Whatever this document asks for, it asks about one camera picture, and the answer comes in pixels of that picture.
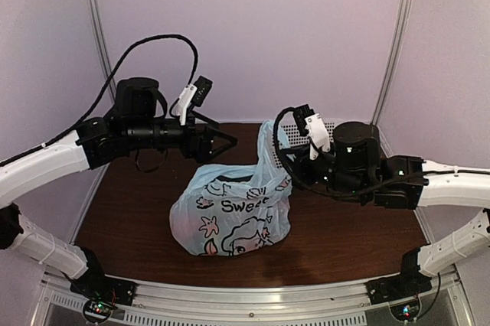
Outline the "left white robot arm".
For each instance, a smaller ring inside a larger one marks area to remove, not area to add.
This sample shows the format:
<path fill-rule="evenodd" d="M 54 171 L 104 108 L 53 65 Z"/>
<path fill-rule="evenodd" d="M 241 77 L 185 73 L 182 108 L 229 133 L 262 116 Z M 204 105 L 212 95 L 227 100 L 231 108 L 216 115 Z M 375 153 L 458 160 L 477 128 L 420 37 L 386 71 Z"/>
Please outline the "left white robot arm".
<path fill-rule="evenodd" d="M 147 77 L 122 80 L 116 100 L 104 116 L 80 122 L 64 136 L 20 158 L 1 164 L 1 248 L 21 253 L 79 281 L 93 298 L 103 298 L 110 283 L 96 255 L 57 238 L 55 218 L 73 214 L 80 198 L 70 196 L 74 175 L 90 175 L 118 158 L 146 149 L 203 163 L 234 147 L 237 140 L 201 115 L 213 83 L 199 77 L 180 93 L 175 115 L 166 116 L 167 102 L 158 81 Z"/>

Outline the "light blue printed plastic bag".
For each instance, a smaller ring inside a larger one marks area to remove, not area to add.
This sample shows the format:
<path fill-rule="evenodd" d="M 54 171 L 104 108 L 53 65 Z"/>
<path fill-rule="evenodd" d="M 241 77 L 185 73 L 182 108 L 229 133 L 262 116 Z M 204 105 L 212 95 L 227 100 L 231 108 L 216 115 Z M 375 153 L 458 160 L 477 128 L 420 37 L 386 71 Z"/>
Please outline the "light blue printed plastic bag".
<path fill-rule="evenodd" d="M 289 234 L 292 179 L 274 158 L 273 138 L 286 133 L 265 121 L 255 165 L 199 167 L 169 212 L 173 238 L 193 256 L 239 256 L 272 246 Z"/>

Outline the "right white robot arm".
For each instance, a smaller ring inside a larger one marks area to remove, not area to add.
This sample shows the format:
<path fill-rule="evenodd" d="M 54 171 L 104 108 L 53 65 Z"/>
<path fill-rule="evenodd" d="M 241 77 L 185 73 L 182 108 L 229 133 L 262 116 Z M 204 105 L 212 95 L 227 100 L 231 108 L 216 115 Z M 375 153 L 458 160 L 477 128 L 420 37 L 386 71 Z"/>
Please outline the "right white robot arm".
<path fill-rule="evenodd" d="M 403 256 L 393 279 L 406 297 L 440 270 L 489 245 L 489 171 L 459 168 L 408 155 L 381 155 L 379 131 L 363 122 L 345 122 L 329 132 L 319 116 L 299 124 L 309 142 L 294 153 L 292 172 L 303 186 L 325 185 L 324 195 L 339 201 L 373 203 L 389 209 L 456 206 L 478 209 L 467 224 L 441 240 Z"/>

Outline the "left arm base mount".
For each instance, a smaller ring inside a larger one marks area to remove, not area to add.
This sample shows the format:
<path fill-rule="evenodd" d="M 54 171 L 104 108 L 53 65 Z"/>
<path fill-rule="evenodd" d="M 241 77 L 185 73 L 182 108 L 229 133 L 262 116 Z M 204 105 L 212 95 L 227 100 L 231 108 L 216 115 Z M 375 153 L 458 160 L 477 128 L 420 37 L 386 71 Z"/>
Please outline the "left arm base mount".
<path fill-rule="evenodd" d="M 119 312 L 119 307 L 131 306 L 136 295 L 133 281 L 104 276 L 102 282 L 70 279 L 70 290 L 82 295 L 86 301 L 82 316 L 89 324 L 102 324 Z"/>

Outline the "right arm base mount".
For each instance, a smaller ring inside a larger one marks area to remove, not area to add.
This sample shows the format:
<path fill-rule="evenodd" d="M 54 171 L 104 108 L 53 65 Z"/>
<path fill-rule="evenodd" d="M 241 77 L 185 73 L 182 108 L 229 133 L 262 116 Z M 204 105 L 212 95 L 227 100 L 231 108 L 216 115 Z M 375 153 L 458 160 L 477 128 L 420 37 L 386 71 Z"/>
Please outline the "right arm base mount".
<path fill-rule="evenodd" d="M 393 275 L 365 283 L 372 305 L 387 303 L 391 315 L 404 323 L 415 322 L 423 314 L 420 295 L 432 289 L 424 275 Z"/>

